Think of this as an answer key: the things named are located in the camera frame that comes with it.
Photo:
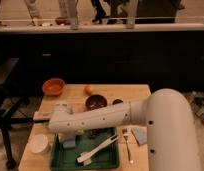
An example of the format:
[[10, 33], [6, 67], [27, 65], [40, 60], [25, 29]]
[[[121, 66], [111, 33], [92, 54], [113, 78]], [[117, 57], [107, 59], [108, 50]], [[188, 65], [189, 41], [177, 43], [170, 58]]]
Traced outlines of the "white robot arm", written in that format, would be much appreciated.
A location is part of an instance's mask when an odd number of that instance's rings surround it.
[[77, 114], [55, 111], [49, 121], [52, 132], [63, 134], [121, 125], [147, 128], [149, 171], [202, 171], [192, 109], [173, 89]]

